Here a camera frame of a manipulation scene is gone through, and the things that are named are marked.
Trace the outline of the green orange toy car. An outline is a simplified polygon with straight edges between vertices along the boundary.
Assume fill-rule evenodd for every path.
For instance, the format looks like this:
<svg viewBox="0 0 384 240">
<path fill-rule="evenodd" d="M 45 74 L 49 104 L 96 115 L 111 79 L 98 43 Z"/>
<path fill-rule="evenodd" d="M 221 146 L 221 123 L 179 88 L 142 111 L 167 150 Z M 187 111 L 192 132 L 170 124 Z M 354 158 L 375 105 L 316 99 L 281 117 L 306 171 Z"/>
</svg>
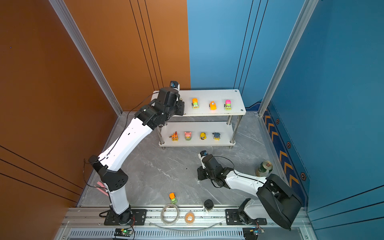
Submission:
<svg viewBox="0 0 384 240">
<path fill-rule="evenodd" d="M 199 109 L 199 102 L 197 98 L 193 98 L 192 100 L 192 108 L 193 109 Z"/>
</svg>

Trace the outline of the blue yellow duck figure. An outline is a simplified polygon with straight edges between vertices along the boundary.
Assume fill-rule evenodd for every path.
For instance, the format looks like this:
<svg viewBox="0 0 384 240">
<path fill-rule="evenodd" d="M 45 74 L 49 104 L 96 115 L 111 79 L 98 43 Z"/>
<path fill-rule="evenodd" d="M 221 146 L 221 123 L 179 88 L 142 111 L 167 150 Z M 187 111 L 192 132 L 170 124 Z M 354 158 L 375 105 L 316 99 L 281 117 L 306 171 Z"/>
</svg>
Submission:
<svg viewBox="0 0 384 240">
<path fill-rule="evenodd" d="M 214 138 L 214 140 L 219 141 L 221 139 L 221 134 L 218 133 L 218 132 L 214 132 L 213 133 L 213 138 Z"/>
</svg>

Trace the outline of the orange yellow dragon figure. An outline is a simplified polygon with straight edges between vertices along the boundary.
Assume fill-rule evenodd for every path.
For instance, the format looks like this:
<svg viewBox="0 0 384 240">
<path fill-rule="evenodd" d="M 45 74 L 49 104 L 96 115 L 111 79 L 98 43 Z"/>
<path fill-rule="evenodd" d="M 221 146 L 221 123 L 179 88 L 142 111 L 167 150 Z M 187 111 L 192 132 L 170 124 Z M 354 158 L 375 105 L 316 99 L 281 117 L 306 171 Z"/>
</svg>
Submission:
<svg viewBox="0 0 384 240">
<path fill-rule="evenodd" d="M 179 140 L 179 137 L 178 137 L 178 133 L 177 132 L 174 132 L 171 136 L 170 136 L 171 140 L 173 142 L 176 142 Z"/>
</svg>

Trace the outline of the yellow banana figure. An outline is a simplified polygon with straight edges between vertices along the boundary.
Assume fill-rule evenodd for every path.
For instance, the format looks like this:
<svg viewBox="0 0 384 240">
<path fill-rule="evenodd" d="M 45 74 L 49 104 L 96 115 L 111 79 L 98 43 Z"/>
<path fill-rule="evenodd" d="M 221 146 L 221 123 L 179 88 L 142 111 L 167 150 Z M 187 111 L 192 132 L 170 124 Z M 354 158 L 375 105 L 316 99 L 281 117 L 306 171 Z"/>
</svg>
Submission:
<svg viewBox="0 0 384 240">
<path fill-rule="evenodd" d="M 201 139 L 201 140 L 205 140 L 206 138 L 207 138 L 206 133 L 205 133 L 205 132 L 201 132 L 201 133 L 200 133 L 200 139 Z"/>
</svg>

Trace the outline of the pink green monster figure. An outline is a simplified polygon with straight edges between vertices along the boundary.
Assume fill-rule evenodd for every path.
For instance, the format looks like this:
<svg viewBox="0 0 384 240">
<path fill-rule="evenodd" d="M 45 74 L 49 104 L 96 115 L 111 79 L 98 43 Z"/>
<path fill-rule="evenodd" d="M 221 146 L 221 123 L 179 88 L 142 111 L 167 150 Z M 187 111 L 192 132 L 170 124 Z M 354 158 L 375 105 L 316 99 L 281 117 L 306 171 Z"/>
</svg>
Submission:
<svg viewBox="0 0 384 240">
<path fill-rule="evenodd" d="M 192 139 L 192 132 L 185 132 L 185 140 L 190 141 Z"/>
</svg>

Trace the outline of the orange green toy truck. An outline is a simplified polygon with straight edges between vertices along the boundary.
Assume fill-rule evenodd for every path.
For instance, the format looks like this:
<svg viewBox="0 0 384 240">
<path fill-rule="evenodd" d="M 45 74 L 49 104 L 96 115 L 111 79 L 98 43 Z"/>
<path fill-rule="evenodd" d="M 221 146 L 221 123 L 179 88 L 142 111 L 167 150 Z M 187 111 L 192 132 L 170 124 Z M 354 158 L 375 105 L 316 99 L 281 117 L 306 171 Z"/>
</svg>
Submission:
<svg viewBox="0 0 384 240">
<path fill-rule="evenodd" d="M 174 194 L 174 193 L 170 193 L 169 194 L 169 198 L 170 198 L 170 200 L 171 200 L 171 204 L 173 204 L 173 205 L 176 205 L 177 204 L 177 199 L 176 199 L 176 195 Z"/>
</svg>

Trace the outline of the pink green toy car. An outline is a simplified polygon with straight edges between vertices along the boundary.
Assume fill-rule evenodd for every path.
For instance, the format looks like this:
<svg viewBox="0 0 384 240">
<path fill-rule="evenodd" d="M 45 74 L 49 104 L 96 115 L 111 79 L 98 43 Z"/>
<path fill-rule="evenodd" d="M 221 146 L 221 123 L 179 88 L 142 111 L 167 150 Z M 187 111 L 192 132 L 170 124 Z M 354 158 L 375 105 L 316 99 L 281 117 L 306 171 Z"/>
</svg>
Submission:
<svg viewBox="0 0 384 240">
<path fill-rule="evenodd" d="M 231 100 L 226 100 L 225 101 L 225 110 L 226 111 L 231 111 L 232 110 L 232 102 L 231 102 Z"/>
</svg>

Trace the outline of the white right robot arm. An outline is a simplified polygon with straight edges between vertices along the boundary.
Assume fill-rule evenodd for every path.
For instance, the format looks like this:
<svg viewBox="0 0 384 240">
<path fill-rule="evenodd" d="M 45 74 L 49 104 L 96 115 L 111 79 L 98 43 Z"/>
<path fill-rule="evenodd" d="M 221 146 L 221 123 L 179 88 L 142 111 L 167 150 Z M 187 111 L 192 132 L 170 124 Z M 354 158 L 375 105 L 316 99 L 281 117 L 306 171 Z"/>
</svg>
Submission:
<svg viewBox="0 0 384 240">
<path fill-rule="evenodd" d="M 257 197 L 269 217 L 280 227 L 291 226 L 303 206 L 302 199 L 279 176 L 256 177 L 223 167 L 212 154 L 201 151 L 198 180 L 210 180 L 215 188 L 240 190 Z"/>
</svg>

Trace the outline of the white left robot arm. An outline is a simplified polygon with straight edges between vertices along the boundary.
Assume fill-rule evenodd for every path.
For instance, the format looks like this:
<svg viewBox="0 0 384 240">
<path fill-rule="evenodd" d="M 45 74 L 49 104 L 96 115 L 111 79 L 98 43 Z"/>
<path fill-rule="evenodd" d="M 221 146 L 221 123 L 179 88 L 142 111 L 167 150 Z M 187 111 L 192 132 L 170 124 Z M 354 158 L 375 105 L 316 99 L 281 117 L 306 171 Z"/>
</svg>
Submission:
<svg viewBox="0 0 384 240">
<path fill-rule="evenodd" d="M 172 116 L 183 116 L 185 103 L 180 97 L 180 86 L 172 81 L 169 87 L 159 90 L 151 100 L 135 113 L 118 139 L 99 156 L 91 156 L 89 163 L 104 184 L 110 204 L 110 215 L 119 225 L 131 223 L 132 213 L 125 185 L 129 177 L 121 169 L 124 161 L 135 147 L 153 130 L 164 125 Z"/>
</svg>

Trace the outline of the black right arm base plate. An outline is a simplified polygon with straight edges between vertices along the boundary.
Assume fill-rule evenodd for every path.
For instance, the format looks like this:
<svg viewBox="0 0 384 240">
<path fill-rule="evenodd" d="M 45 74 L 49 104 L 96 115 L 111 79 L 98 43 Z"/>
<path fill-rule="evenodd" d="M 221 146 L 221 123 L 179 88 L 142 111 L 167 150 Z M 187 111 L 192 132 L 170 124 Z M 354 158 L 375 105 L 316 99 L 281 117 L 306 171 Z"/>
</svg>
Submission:
<svg viewBox="0 0 384 240">
<path fill-rule="evenodd" d="M 250 219 L 245 213 L 239 213 L 238 209 L 226 209 L 226 223 L 229 226 L 234 225 L 258 225 L 265 226 L 268 224 L 265 218 Z"/>
</svg>

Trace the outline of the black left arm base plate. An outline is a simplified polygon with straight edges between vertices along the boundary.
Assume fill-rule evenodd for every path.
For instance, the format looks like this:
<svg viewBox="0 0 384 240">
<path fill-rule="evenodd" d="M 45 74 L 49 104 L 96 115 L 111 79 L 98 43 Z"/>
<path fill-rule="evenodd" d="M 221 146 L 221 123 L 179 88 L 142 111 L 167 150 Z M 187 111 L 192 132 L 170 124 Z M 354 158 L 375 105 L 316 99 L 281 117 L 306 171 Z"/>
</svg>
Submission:
<svg viewBox="0 0 384 240">
<path fill-rule="evenodd" d="M 145 209 L 128 209 L 121 215 L 117 215 L 113 210 L 108 210 L 105 216 L 105 226 L 144 226 L 147 216 Z"/>
</svg>

